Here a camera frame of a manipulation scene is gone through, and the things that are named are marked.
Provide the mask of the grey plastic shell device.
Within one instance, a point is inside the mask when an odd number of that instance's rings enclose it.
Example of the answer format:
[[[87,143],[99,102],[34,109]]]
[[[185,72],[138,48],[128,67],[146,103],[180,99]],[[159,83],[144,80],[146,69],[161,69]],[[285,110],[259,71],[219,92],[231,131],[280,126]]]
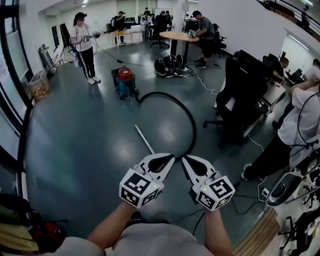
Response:
[[[302,180],[303,177],[299,174],[284,173],[268,194],[266,205],[273,208],[285,203],[299,188]]]

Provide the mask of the tan cloth bag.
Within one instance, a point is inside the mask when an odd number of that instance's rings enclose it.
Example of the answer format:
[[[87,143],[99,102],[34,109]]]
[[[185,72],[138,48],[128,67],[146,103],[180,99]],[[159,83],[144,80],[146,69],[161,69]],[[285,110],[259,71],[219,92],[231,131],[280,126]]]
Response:
[[[17,251],[39,250],[29,231],[21,225],[0,223],[0,245]]]

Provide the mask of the box of yellow toys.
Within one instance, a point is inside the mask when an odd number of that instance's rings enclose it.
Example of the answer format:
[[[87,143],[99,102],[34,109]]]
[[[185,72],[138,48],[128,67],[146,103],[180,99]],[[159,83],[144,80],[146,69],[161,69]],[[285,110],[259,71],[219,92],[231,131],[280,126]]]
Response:
[[[44,70],[37,72],[27,84],[27,93],[38,102],[49,94],[50,83]]]

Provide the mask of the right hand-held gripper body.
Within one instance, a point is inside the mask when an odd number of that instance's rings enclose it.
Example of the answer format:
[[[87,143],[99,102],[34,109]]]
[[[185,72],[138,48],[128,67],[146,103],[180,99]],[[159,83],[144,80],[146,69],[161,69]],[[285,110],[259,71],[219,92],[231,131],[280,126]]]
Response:
[[[236,192],[228,177],[217,171],[191,189],[196,194],[195,201],[211,212],[227,204]]]

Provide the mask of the dark backpack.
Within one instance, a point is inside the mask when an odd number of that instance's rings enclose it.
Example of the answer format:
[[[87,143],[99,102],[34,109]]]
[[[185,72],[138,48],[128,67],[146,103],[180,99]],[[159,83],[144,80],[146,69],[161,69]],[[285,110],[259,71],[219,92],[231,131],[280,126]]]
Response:
[[[13,211],[14,221],[18,221],[18,225],[30,227],[42,221],[39,212],[31,208],[26,199],[17,195],[0,193],[0,205]]]

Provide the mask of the folded grey trolley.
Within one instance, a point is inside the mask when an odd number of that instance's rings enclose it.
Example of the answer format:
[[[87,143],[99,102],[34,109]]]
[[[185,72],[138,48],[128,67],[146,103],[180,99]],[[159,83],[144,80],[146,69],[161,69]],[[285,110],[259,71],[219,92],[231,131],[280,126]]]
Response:
[[[54,76],[57,68],[48,52],[48,47],[46,47],[45,44],[42,44],[38,49],[38,53],[42,62],[43,69],[51,76]]]

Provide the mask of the silver metal vacuum wand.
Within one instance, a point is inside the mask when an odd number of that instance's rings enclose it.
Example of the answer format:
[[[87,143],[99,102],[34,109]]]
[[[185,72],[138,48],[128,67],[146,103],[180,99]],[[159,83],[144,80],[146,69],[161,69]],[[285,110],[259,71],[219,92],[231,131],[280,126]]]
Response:
[[[134,125],[135,129],[137,130],[138,134],[140,135],[140,137],[142,138],[142,140],[144,141],[145,145],[148,147],[149,151],[154,155],[155,151],[153,150],[153,148],[151,147],[151,145],[149,144],[149,142],[147,141],[147,139],[145,138],[144,134],[142,133],[142,131],[140,130],[140,128],[135,124]]]

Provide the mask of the wooden bench table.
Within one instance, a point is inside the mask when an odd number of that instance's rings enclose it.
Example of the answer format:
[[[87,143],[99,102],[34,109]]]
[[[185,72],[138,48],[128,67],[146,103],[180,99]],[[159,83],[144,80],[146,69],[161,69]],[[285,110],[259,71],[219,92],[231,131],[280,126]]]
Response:
[[[111,32],[111,39],[112,39],[112,45],[113,46],[120,46],[121,45],[121,37],[129,37],[131,40],[131,43],[141,42],[143,37],[142,37],[142,32],[140,30],[132,30],[132,29],[127,29],[127,30],[122,30],[122,31],[113,31]]]

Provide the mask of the person's left forearm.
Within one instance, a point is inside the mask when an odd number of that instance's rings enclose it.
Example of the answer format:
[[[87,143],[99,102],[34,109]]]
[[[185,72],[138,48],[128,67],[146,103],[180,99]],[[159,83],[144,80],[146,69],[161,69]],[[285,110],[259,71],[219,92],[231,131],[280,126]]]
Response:
[[[135,211],[134,206],[123,201],[89,234],[87,240],[102,250],[113,247]]]

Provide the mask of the small black office chair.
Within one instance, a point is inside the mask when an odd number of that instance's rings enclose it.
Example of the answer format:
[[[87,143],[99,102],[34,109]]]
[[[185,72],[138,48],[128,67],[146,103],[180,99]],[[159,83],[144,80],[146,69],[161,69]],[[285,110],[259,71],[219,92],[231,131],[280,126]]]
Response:
[[[313,239],[311,234],[308,235],[308,226],[318,218],[320,218],[320,207],[313,211],[304,212],[295,223],[293,223],[291,216],[287,216],[286,220],[289,220],[289,231],[277,233],[278,236],[288,235],[286,242],[280,247],[280,250],[283,250],[289,241],[296,241],[296,249],[292,251],[290,256],[299,256],[305,252]]]
[[[160,48],[162,48],[162,46],[167,46],[168,48],[170,48],[170,45],[165,42],[165,38],[160,36],[161,32],[167,31],[167,25],[168,25],[168,20],[166,15],[160,14],[156,16],[155,23],[154,23],[154,30],[152,32],[152,35],[155,41],[153,41],[150,44],[149,46],[150,48],[154,45],[159,45]]]

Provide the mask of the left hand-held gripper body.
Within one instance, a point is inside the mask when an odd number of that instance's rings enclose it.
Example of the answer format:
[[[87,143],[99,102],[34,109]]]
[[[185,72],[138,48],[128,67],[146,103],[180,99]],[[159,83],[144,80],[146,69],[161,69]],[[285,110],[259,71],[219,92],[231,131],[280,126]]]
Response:
[[[119,197],[141,208],[156,199],[164,188],[164,164],[140,163],[130,168],[119,184]]]

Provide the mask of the person's right forearm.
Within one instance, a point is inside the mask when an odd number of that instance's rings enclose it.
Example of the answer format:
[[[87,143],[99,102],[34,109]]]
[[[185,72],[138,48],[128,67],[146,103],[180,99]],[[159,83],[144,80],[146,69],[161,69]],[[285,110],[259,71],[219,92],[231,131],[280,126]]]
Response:
[[[221,213],[204,211],[204,245],[214,256],[234,256]]]

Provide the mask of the person's grey shirt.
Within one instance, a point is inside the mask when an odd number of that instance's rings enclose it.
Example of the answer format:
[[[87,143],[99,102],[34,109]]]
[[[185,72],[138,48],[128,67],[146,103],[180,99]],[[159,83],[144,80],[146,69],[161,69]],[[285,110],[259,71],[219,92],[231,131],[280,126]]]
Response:
[[[67,237],[52,256],[106,256],[92,241]],[[126,228],[109,256],[233,256],[211,253],[187,230],[171,224],[139,223]]]

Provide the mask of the red bag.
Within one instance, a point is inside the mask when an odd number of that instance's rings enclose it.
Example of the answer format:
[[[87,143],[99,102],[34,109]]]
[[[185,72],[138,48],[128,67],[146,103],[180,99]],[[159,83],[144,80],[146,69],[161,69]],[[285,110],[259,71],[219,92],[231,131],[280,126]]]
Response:
[[[29,230],[41,254],[54,253],[62,245],[67,235],[57,224],[68,222],[67,219],[41,221]]]

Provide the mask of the red and teal vacuum cleaner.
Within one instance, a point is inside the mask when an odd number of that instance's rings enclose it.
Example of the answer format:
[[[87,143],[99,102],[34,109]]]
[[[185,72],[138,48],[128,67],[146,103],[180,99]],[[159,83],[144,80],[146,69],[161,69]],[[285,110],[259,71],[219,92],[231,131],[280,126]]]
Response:
[[[136,84],[135,74],[126,66],[118,69],[112,69],[111,76],[114,87],[121,100],[131,98],[131,96],[139,95],[138,84]]]

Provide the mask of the large black office chair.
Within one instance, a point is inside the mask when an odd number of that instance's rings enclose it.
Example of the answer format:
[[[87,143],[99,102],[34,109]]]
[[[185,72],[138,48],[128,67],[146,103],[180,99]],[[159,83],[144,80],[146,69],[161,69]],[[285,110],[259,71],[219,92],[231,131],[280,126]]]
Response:
[[[243,70],[235,59],[226,59],[225,86],[216,96],[217,118],[203,123],[203,127],[208,124],[223,126],[219,149],[227,143],[239,143],[248,135],[266,112],[258,103],[267,90],[262,78]]]

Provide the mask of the round wooden table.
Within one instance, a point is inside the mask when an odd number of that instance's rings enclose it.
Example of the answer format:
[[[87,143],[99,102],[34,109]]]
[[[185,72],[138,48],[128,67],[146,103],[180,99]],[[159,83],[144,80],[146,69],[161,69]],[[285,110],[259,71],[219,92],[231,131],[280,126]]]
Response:
[[[198,38],[193,38],[193,37],[188,36],[184,32],[178,32],[178,31],[177,32],[175,32],[175,31],[163,31],[163,32],[160,32],[159,35],[162,38],[171,40],[171,46],[170,46],[170,54],[171,55],[176,55],[178,41],[185,42],[183,65],[185,65],[187,63],[189,44],[190,43],[195,43],[195,42],[197,42],[199,40]]]

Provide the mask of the white desk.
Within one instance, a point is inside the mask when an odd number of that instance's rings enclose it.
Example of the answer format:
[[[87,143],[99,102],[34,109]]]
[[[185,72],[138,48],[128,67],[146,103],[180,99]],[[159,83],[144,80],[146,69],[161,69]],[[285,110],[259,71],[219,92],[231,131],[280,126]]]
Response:
[[[224,90],[226,87],[226,82],[227,82],[227,77],[225,77],[224,82],[222,84],[222,87],[220,89],[220,92]],[[252,129],[257,125],[259,120],[263,117],[263,115],[267,116],[269,115],[272,111],[275,105],[277,104],[278,100],[280,99],[281,95],[285,92],[285,88],[280,85],[277,82],[267,82],[267,92],[263,95],[263,97],[260,99],[260,101],[266,105],[266,112],[261,112],[260,116],[257,117],[257,119],[251,124],[244,132],[243,132],[243,137],[249,136],[249,133],[252,131]],[[230,100],[226,103],[225,107],[229,110],[232,111],[233,107],[235,105],[236,100],[234,98],[230,98]],[[216,121],[205,121],[203,123],[203,127],[206,127],[207,124],[213,124],[216,123]]]

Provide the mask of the wooden slatted platform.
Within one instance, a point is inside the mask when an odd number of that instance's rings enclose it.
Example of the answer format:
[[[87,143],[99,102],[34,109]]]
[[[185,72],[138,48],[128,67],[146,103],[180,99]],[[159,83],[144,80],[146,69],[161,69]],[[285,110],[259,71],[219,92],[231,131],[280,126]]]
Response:
[[[244,240],[233,249],[233,255],[261,256],[278,234],[280,225],[277,216],[278,214],[274,209],[265,213]]]

